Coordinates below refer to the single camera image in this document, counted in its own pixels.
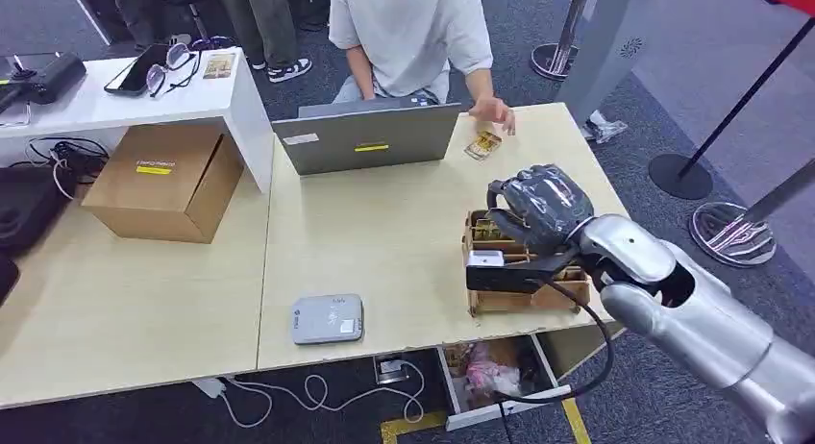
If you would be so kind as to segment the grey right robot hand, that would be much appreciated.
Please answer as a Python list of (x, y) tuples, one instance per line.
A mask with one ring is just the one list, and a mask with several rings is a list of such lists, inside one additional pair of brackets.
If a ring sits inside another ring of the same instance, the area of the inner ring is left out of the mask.
[(543, 257), (566, 249), (577, 229), (595, 216), (587, 194), (557, 165), (532, 165), (486, 193), (487, 217), (501, 234)]

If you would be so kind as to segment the person's left hand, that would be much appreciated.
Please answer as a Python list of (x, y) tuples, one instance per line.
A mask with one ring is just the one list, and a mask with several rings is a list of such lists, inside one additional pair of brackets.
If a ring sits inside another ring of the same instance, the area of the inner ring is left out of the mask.
[(503, 100), (494, 96), (479, 97), (468, 113), (477, 120), (500, 124), (506, 134), (516, 134), (514, 111)]

